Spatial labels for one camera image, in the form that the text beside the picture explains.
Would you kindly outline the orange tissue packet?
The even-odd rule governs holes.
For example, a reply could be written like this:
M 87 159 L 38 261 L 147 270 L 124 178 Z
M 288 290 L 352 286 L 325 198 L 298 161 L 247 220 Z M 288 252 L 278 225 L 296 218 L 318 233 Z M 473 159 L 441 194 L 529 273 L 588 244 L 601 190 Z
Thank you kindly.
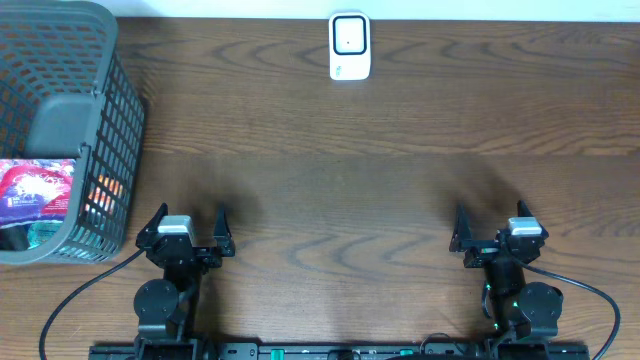
M 85 211 L 96 213 L 102 209 L 108 214 L 115 210 L 117 201 L 124 195 L 124 186 L 117 180 L 106 175 L 98 176 L 98 186 L 94 186 L 89 193 Z

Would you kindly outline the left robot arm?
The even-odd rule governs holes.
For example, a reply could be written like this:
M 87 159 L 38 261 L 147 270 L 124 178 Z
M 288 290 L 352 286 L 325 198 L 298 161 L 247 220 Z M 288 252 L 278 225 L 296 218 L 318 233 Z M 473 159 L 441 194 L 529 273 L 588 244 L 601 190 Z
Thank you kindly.
M 233 257 L 236 247 L 226 211 L 217 211 L 215 244 L 195 246 L 194 227 L 187 215 L 171 215 L 162 204 L 138 233 L 136 246 L 163 270 L 163 276 L 144 283 L 134 297 L 138 335 L 134 357 L 152 359 L 216 359 L 216 346 L 194 333 L 202 277 Z

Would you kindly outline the teal wet wipes packet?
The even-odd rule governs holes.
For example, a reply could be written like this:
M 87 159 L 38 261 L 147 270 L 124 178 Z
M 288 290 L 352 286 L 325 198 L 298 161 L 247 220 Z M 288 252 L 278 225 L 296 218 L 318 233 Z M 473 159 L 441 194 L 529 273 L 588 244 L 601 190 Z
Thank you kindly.
M 38 221 L 25 226 L 28 249 L 34 249 L 48 242 L 61 228 L 61 222 Z

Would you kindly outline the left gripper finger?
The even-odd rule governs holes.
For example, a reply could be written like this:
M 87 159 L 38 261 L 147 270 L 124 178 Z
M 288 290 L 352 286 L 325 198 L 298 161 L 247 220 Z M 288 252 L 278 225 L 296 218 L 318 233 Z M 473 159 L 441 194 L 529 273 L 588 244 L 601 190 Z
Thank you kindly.
M 213 230 L 213 238 L 217 246 L 231 246 L 233 243 L 231 231 L 228 225 L 226 209 L 220 207 L 216 214 Z
M 162 203 L 153 217 L 142 229 L 142 237 L 147 238 L 158 232 L 159 224 L 164 216 L 168 214 L 168 205 Z

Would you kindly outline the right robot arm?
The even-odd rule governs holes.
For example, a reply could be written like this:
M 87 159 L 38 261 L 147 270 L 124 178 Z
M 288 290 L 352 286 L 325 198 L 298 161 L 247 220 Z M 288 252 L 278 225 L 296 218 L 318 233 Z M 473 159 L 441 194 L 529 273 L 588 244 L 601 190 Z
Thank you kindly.
M 563 293 L 524 276 L 547 238 L 546 229 L 522 201 L 517 203 L 517 215 L 490 240 L 474 239 L 469 216 L 463 206 L 457 207 L 449 250 L 464 254 L 466 268 L 484 271 L 483 311 L 496 327 L 496 334 L 484 341 L 485 358 L 552 357 L 550 339 L 558 334 Z

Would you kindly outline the red purple snack packet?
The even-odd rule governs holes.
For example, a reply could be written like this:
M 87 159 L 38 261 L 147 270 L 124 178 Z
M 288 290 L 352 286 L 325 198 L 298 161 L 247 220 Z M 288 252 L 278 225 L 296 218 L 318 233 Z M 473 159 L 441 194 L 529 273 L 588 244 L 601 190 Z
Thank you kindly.
M 2 159 L 1 227 L 62 222 L 75 165 L 75 159 Z

